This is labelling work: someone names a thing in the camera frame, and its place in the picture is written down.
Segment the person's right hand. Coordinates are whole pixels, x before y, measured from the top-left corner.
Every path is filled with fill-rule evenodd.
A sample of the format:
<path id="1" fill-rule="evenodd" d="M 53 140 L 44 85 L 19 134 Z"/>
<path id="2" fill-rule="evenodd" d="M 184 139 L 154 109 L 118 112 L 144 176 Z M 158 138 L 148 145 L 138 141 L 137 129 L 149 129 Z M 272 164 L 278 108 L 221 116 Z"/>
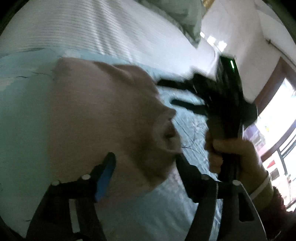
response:
<path id="1" fill-rule="evenodd" d="M 209 171 L 220 174 L 226 170 L 226 164 L 232 164 L 237 168 L 235 175 L 249 194 L 268 176 L 254 145 L 249 140 L 217 140 L 207 131 L 204 149 L 208 152 Z"/>

